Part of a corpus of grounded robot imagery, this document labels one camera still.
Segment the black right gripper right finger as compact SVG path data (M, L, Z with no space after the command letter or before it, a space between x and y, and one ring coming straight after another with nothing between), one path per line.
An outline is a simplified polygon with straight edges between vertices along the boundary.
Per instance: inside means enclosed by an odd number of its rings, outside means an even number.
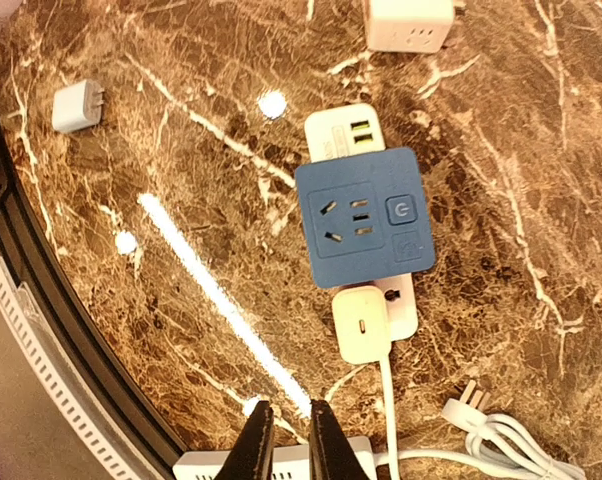
M368 480L369 477L327 401L311 401L310 420L310 478L312 480Z

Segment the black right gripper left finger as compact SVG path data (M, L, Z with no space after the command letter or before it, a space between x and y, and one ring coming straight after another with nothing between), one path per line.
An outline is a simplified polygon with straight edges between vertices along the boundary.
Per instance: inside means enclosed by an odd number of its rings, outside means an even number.
M270 403L259 401L215 480L268 480L272 477L274 413Z

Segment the pink plug adapter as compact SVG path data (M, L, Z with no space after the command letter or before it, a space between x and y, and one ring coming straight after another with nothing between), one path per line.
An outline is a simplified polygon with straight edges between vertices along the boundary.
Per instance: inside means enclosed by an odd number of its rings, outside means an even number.
M332 313L345 362L362 365L388 357L392 340L381 289L374 285L343 289L332 300Z

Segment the blue cube socket adapter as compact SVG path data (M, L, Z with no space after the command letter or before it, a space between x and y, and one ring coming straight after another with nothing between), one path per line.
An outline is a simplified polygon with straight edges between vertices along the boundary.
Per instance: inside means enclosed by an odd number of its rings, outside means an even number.
M413 150L305 164L295 171L314 283L322 289L432 268L427 201Z

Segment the white universal power strip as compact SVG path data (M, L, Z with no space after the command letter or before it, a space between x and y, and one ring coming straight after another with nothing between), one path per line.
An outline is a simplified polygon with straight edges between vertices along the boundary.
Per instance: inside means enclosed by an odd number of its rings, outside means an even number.
M312 113L304 123L312 163L386 149L376 110L359 103ZM411 274L373 281L384 293L392 341L412 337L418 314Z

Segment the light blue plug adapter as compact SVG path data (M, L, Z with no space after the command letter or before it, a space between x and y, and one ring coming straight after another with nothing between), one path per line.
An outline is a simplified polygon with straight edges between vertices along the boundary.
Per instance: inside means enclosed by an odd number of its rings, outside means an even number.
M96 126L102 119L103 105L104 89L95 80L61 88L53 96L52 128L66 134Z

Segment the white cube socket adapter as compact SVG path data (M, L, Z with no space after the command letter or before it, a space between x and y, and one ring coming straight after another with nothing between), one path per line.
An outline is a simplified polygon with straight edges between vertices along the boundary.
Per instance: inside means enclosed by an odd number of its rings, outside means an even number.
M377 52L438 52L455 19L452 0L363 2L366 43Z

